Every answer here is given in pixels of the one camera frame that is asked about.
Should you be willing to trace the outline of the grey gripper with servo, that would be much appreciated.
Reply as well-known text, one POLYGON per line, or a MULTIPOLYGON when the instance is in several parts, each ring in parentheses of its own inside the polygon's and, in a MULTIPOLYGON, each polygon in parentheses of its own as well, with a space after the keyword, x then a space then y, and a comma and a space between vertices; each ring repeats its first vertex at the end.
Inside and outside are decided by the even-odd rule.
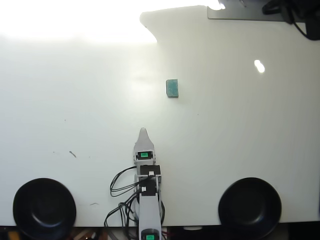
POLYGON ((134 145, 133 162, 135 165, 155 165, 155 147, 150 140, 148 131, 142 127, 139 131, 138 139, 134 145))

